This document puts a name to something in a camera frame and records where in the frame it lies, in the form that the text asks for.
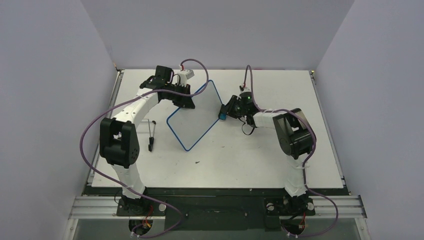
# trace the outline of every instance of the table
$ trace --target table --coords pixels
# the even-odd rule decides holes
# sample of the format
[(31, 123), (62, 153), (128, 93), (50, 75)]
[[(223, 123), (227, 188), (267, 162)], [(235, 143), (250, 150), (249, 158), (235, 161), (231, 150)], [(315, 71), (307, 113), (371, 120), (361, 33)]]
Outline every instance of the table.
[[(154, 69), (126, 69), (115, 102), (133, 98), (139, 85)], [(194, 70), (189, 80), (193, 93), (205, 81), (203, 70)], [(209, 70), (224, 104), (231, 95), (239, 94), (244, 70)], [(304, 112), (317, 137), (315, 154), (306, 169), (310, 188), (343, 188), (341, 174), (329, 134), (308, 71), (253, 70), (254, 95), (264, 109), (294, 109)], [(113, 111), (118, 113), (122, 108)], [(147, 187), (154, 188), (283, 188), (288, 170), (287, 156), (280, 149), (273, 129), (258, 128), (250, 136), (242, 133), (237, 119), (219, 121), (189, 152), (185, 152), (166, 124), (167, 117), (177, 109), (163, 100), (146, 116), (157, 122), (153, 152), (148, 151), (149, 130), (140, 124), (137, 136), (140, 154), (136, 162), (140, 177)], [(99, 157), (97, 168), (117, 178), (106, 160)], [(120, 187), (95, 174), (92, 187)]]

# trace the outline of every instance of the wall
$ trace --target wall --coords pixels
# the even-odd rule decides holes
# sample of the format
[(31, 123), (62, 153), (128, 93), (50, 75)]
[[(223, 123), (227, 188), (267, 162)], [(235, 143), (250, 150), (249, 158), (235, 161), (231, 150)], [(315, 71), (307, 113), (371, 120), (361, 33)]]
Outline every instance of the wall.
[[(1, 238), (61, 239), (116, 70), (79, 0), (0, 1)], [(98, 135), (87, 136), (94, 155)]]
[(311, 70), (354, 0), (81, 1), (119, 68)]
[(424, 1), (356, 0), (316, 70), (374, 240), (424, 239)]

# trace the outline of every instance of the purple cable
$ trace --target purple cable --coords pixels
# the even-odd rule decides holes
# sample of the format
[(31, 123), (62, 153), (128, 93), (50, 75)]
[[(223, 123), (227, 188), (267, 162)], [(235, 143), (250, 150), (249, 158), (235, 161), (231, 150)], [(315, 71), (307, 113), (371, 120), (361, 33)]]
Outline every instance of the purple cable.
[[(186, 59), (186, 60), (184, 60), (184, 61), (182, 61), (181, 63), (180, 63), (180, 65), (182, 66), (183, 65), (183, 63), (185, 63), (185, 62), (187, 62), (187, 61), (193, 61), (193, 62), (196, 62), (196, 63), (198, 63), (198, 64), (200, 64), (202, 67), (203, 67), (203, 69), (204, 69), (204, 71), (206, 72), (206, 84), (204, 85), (204, 87), (200, 90), (200, 91), (198, 91), (198, 92), (196, 92), (196, 93), (193, 93), (193, 94), (184, 94), (184, 93), (179, 93), (179, 92), (175, 92), (175, 91), (170, 91), (170, 90), (164, 90), (164, 89), (157, 89), (157, 90), (152, 90), (152, 91), (149, 91), (149, 92), (146, 92), (146, 93), (143, 93), (141, 96), (138, 96), (138, 97), (135, 97), (135, 98), (133, 98), (133, 99), (131, 99), (131, 100), (128, 100), (128, 101), (126, 101), (126, 102), (123, 102), (123, 103), (120, 103), (120, 104), (118, 104), (118, 105), (116, 105), (116, 106), (114, 106), (114, 107), (111, 107), (111, 108), (109, 108), (108, 110), (106, 110), (105, 112), (103, 112), (103, 113), (101, 113), (100, 115), (98, 115), (96, 118), (94, 118), (89, 124), (88, 124), (88, 126), (84, 129), (84, 131), (82, 132), (82, 134), (81, 134), (81, 138), (79, 139), (79, 152), (81, 153), (81, 157), (82, 157), (82, 159), (84, 160), (84, 162), (85, 162), (85, 164), (87, 164), (89, 167), (90, 167), (90, 169), (92, 169), (94, 172), (96, 172), (96, 173), (98, 173), (98, 174), (100, 174), (101, 176), (103, 176), (103, 177), (105, 177), (105, 178), (107, 178), (107, 179), (109, 179), (109, 180), (111, 180), (111, 181), (113, 181), (113, 182), (115, 182), (115, 183), (117, 183), (117, 184), (119, 184), (119, 185), (121, 185), (122, 187), (124, 187), (124, 188), (126, 188), (126, 189), (128, 189), (130, 192), (132, 192), (133, 194), (136, 194), (136, 195), (138, 195), (138, 196), (140, 196), (140, 197), (142, 197), (142, 198), (145, 198), (145, 199), (147, 199), (147, 200), (150, 200), (150, 201), (153, 201), (153, 202), (156, 202), (156, 203), (159, 203), (159, 204), (163, 204), (163, 205), (165, 205), (165, 206), (167, 206), (167, 207), (169, 207), (169, 208), (171, 208), (171, 209), (173, 209), (173, 210), (175, 210), (180, 216), (181, 216), (181, 218), (178, 220), (178, 222), (177, 223), (175, 223), (174, 225), (172, 225), (172, 226), (170, 226), (169, 228), (167, 228), (167, 229), (165, 229), (163, 232), (160, 232), (160, 233), (157, 233), (157, 234), (154, 234), (154, 235), (150, 235), (150, 236), (140, 236), (140, 238), (142, 238), (142, 239), (150, 239), (150, 238), (154, 238), (154, 237), (157, 237), (157, 236), (160, 236), (160, 235), (163, 235), (163, 234), (165, 234), (165, 233), (167, 233), (167, 232), (169, 232), (170, 230), (172, 230), (173, 228), (175, 228), (176, 226), (178, 226), (181, 222), (182, 222), (182, 220), (183, 220), (183, 214), (181, 213), (181, 211), (180, 210), (178, 210), (176, 207), (174, 207), (174, 206), (172, 206), (171, 204), (169, 204), (169, 203), (166, 203), (166, 202), (164, 202), (164, 201), (160, 201), (160, 200), (157, 200), (157, 199), (154, 199), (154, 198), (152, 198), (152, 197), (149, 197), (149, 196), (146, 196), (146, 195), (143, 195), (143, 194), (141, 194), (141, 193), (139, 193), (139, 192), (136, 192), (135, 190), (133, 190), (131, 187), (128, 187), (125, 183), (123, 183), (123, 182), (121, 182), (121, 181), (119, 181), (119, 180), (117, 180), (117, 179), (115, 179), (115, 178), (113, 178), (113, 177), (111, 177), (111, 176), (108, 176), (108, 175), (106, 175), (106, 174), (104, 174), (103, 172), (101, 172), (101, 171), (99, 171), (99, 170), (97, 170), (88, 160), (87, 160), (87, 157), (86, 157), (86, 155), (84, 154), (84, 148), (83, 148), (83, 142), (84, 142), (84, 137), (86, 136), (86, 134), (87, 134), (87, 132), (88, 132), (88, 130), (93, 126), (93, 124), (95, 123), (95, 122), (97, 122), (101, 117), (103, 117), (105, 114), (107, 114), (107, 113), (109, 113), (110, 111), (112, 111), (112, 110), (114, 110), (114, 109), (117, 109), (117, 108), (119, 108), (119, 107), (121, 107), (121, 106), (124, 106), (124, 105), (127, 105), (127, 104), (130, 104), (130, 103), (132, 103), (132, 102), (135, 102), (135, 101), (137, 101), (137, 100), (139, 100), (139, 99), (141, 99), (141, 98), (143, 98), (143, 97), (145, 97), (145, 96), (147, 96), (147, 95), (149, 95), (149, 94), (153, 94), (153, 93), (160, 93), (160, 92), (162, 92), (162, 93), (171, 93), (171, 94), (176, 94), (176, 95), (180, 95), (180, 96), (184, 96), (184, 97), (193, 97), (193, 96), (196, 96), (196, 95), (199, 95), (199, 94), (201, 94), (205, 89), (206, 89), (206, 87), (207, 87), (207, 85), (208, 85), (208, 80), (209, 80), (209, 73), (208, 73), (208, 70), (206, 69), (206, 67), (205, 67), (205, 65), (203, 65), (203, 63), (201, 63), (200, 61), (198, 61), (198, 60), (196, 60), (196, 59), (193, 59), (193, 58), (189, 58), (189, 59)], [(135, 226), (133, 229), (132, 229), (132, 232), (134, 233), (135, 232), (135, 230), (138, 228), (138, 227), (140, 227), (141, 226), (141, 224), (140, 225), (137, 225), (137, 226)]]
[[(253, 104), (255, 105), (255, 107), (257, 108), (257, 109), (259, 109), (261, 112), (266, 112), (267, 110), (265, 110), (265, 109), (262, 109), (262, 108), (260, 108), (259, 106), (258, 106), (258, 104), (256, 103), (256, 101), (255, 101), (255, 97), (254, 97), (254, 93), (253, 93), (253, 73), (252, 73), (252, 67), (250, 66), (250, 65), (247, 65), (246, 66), (246, 72), (244, 73), (244, 82), (243, 82), (243, 84), (244, 84), (244, 86), (246, 86), (246, 78), (247, 78), (247, 75), (248, 75), (248, 70), (250, 70), (250, 88), (251, 88), (251, 94), (252, 94), (252, 101), (253, 101)], [(320, 232), (317, 232), (317, 233), (312, 233), (312, 234), (307, 234), (307, 235), (298, 235), (298, 237), (299, 238), (306, 238), (306, 237), (315, 237), (315, 236), (319, 236), (319, 235), (322, 235), (322, 234), (325, 234), (326, 232), (328, 232), (330, 229), (332, 229), (335, 225), (336, 225), (336, 223), (337, 223), (337, 221), (338, 221), (338, 219), (339, 219), (339, 209), (337, 208), (337, 205), (336, 205), (336, 203), (331, 199), (331, 198), (329, 198), (329, 197), (327, 197), (327, 196), (325, 196), (325, 195), (323, 195), (323, 194), (321, 194), (321, 193), (318, 193), (318, 192), (316, 192), (316, 191), (314, 191), (314, 190), (312, 190), (312, 189), (310, 189), (309, 187), (308, 187), (308, 185), (307, 185), (307, 183), (306, 183), (306, 170), (305, 170), (305, 165), (306, 165), (306, 163), (307, 163), (307, 161), (312, 157), (312, 155), (315, 153), (315, 149), (316, 149), (316, 147), (317, 147), (317, 136), (315, 135), (315, 132), (312, 130), (312, 128), (311, 128), (311, 126), (309, 125), (309, 124), (307, 124), (300, 116), (298, 116), (297, 114), (295, 114), (294, 112), (292, 112), (292, 111), (290, 111), (290, 110), (287, 110), (287, 109), (278, 109), (278, 110), (274, 110), (274, 111), (272, 111), (273, 113), (278, 113), (278, 112), (286, 112), (286, 113), (288, 113), (288, 114), (290, 114), (290, 115), (292, 115), (292, 116), (294, 116), (295, 118), (297, 118), (306, 128), (307, 128), (307, 130), (309, 131), (309, 133), (310, 133), (310, 135), (312, 136), (312, 150), (310, 151), (310, 154), (305, 158), (305, 160), (303, 161), (303, 163), (302, 163), (302, 167), (303, 167), (303, 170), (302, 170), (302, 173), (303, 173), (303, 183), (304, 183), (304, 185), (305, 185), (305, 187), (306, 187), (306, 189), (310, 192), (310, 193), (312, 193), (313, 195), (316, 195), (316, 196), (320, 196), (320, 197), (323, 197), (323, 198), (325, 198), (325, 199), (327, 199), (328, 201), (330, 201), (333, 205), (334, 205), (334, 207), (335, 207), (335, 219), (334, 219), (334, 222), (329, 226), (329, 227), (327, 227), (326, 229), (324, 229), (324, 230), (322, 230), (322, 231), (320, 231)], [(284, 227), (282, 227), (286, 232), (288, 232), (289, 233), (289, 235), (290, 236), (293, 236), (293, 237), (296, 237), (296, 235), (294, 235), (294, 234), (291, 234), (289, 231), (287, 231)]]

